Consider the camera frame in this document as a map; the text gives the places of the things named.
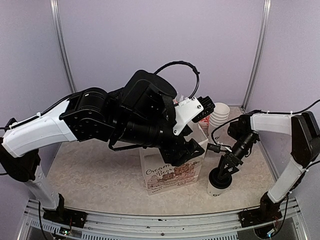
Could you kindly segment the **white paper takeout bag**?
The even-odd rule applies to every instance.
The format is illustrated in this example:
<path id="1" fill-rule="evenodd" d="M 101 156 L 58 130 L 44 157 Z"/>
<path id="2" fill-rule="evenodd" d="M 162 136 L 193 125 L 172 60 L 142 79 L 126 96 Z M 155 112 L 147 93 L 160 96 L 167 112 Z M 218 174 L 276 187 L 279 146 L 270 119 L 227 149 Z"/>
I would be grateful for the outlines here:
<path id="1" fill-rule="evenodd" d="M 141 148 L 139 157 L 146 191 L 154 195 L 196 183 L 205 154 L 180 166 L 165 163 L 158 148 Z"/>

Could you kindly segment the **white paper cup GOOD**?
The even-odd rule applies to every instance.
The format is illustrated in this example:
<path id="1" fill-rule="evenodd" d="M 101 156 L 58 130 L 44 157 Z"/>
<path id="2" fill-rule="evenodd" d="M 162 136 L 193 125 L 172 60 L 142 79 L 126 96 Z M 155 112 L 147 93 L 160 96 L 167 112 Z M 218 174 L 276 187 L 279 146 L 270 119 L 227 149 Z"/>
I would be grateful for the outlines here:
<path id="1" fill-rule="evenodd" d="M 226 191 L 230 184 L 228 181 L 220 183 L 210 178 L 206 188 L 207 194 L 211 197 L 218 197 Z"/>

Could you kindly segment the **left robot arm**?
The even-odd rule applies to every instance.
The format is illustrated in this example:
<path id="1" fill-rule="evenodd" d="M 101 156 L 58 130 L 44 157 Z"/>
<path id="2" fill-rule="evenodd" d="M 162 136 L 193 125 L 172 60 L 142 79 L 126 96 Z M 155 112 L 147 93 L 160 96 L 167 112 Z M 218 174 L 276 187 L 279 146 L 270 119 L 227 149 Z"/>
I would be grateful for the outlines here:
<path id="1" fill-rule="evenodd" d="M 165 163 L 178 167 L 204 153 L 189 123 L 211 114 L 210 97 L 191 94 L 174 103 L 175 88 L 158 72 L 136 71 L 127 84 L 107 92 L 99 87 L 63 97 L 43 112 L 23 121 L 10 119 L 0 139 L 0 163 L 7 174 L 28 185 L 44 211 L 63 223 L 70 218 L 64 198 L 46 183 L 39 149 L 56 143 L 97 139 L 117 151 L 157 148 Z"/>

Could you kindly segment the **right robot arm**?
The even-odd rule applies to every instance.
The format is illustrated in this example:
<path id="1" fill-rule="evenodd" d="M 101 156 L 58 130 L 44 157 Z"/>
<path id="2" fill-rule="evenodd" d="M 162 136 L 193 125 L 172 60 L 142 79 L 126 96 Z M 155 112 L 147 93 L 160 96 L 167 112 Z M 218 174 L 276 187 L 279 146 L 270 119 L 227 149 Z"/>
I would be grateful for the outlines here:
<path id="1" fill-rule="evenodd" d="M 283 161 L 274 185 L 261 197 L 256 218 L 266 222 L 279 209 L 285 197 L 296 188 L 307 171 L 319 164 L 320 127 L 311 111 L 290 113 L 254 111 L 226 122 L 233 146 L 215 143 L 217 152 L 225 149 L 218 166 L 208 175 L 207 193 L 219 196 L 232 183 L 243 158 L 253 145 L 262 141 L 266 153 Z"/>

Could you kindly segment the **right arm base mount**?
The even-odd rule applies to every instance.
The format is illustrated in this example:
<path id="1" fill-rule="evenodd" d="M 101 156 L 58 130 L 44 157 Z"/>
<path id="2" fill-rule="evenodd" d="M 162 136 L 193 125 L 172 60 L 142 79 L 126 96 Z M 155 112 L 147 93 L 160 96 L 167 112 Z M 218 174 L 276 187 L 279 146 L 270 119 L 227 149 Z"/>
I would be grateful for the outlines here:
<path id="1" fill-rule="evenodd" d="M 268 194 L 265 193 L 260 199 L 258 208 L 243 210 L 238 214 L 241 227 L 246 228 L 281 219 L 280 205 L 282 202 L 283 200 L 272 202 Z"/>

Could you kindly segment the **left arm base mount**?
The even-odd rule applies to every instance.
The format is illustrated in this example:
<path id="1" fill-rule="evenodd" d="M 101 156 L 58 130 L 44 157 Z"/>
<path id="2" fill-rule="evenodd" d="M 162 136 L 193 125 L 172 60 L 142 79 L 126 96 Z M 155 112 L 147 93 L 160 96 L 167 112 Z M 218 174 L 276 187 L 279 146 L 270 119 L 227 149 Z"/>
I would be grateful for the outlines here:
<path id="1" fill-rule="evenodd" d="M 68 225 L 69 227 L 84 228 L 87 220 L 87 213 L 80 210 L 65 208 L 65 199 L 58 194 L 58 206 L 55 210 L 43 208 L 43 218 L 55 223 Z"/>

